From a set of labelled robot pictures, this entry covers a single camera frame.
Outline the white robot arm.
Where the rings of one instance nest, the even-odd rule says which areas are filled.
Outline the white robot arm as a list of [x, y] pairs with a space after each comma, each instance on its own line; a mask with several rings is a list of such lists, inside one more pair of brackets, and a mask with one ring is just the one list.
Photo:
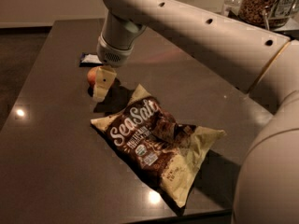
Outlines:
[[103, 63], [123, 65], [149, 27], [272, 113], [240, 169], [232, 224], [299, 224], [299, 43], [176, 0], [103, 2]]

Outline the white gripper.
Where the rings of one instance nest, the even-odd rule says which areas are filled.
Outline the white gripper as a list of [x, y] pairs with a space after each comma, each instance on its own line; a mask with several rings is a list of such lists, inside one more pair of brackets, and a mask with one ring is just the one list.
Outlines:
[[112, 67], [125, 65], [133, 49], [116, 49], [111, 47], [100, 35], [97, 43], [97, 56], [103, 66], [95, 69], [95, 84], [93, 86], [93, 99], [103, 102], [113, 85], [117, 73]]

